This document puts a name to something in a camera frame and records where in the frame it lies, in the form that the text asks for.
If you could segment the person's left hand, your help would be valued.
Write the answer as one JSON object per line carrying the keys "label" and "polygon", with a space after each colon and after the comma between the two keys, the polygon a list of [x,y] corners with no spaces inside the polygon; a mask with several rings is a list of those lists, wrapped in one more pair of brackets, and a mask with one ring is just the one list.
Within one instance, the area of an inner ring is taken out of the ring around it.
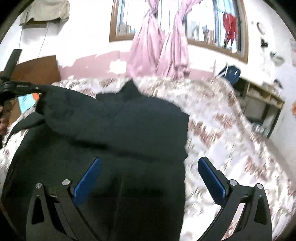
{"label": "person's left hand", "polygon": [[9,121],[11,117],[11,111],[13,110],[15,104],[15,99],[7,100],[3,104],[1,104],[1,136],[4,136],[7,133],[8,127],[10,125]]}

